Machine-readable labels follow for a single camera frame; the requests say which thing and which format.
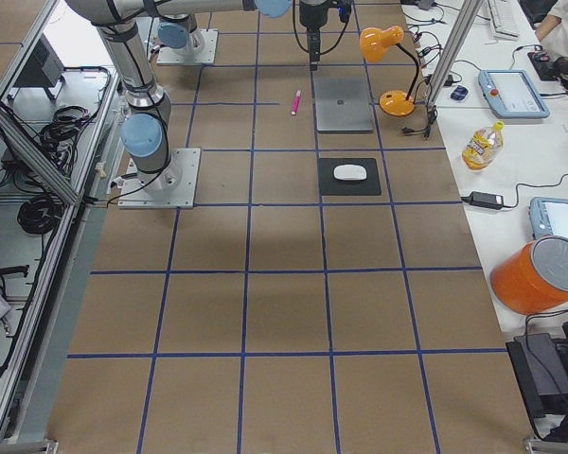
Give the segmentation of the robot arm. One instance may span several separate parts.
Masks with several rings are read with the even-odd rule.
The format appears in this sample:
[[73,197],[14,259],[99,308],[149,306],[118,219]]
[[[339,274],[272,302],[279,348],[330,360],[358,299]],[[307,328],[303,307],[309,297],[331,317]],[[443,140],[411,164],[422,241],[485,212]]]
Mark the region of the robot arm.
[[252,11],[253,1],[77,1],[67,5],[97,30],[124,86],[126,101],[133,112],[158,110],[165,105],[169,114],[166,93],[157,83],[149,63],[145,45],[135,18],[191,15],[220,11]]
[[[351,4],[347,1],[252,1],[250,5],[270,18],[293,14],[294,34],[298,26],[306,29],[307,42],[299,48],[308,54],[310,70],[315,71],[321,57],[331,52],[321,48],[321,28],[328,22],[328,12],[338,11],[343,26],[347,26]],[[208,65],[215,60],[218,31],[201,29],[193,14],[164,16],[156,28],[159,65]]]

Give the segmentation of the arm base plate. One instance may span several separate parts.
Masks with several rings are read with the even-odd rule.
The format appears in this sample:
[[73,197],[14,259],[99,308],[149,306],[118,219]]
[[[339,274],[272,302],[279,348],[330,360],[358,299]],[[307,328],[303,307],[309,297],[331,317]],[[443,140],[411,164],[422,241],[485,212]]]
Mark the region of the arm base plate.
[[158,65],[212,65],[216,57],[219,32],[217,29],[200,29],[189,32],[184,28],[162,24],[158,37],[162,47]]
[[149,174],[138,173],[133,158],[127,171],[136,176],[121,185],[123,195],[116,202],[122,209],[191,209],[201,161],[199,148],[172,148],[169,166],[156,179]]

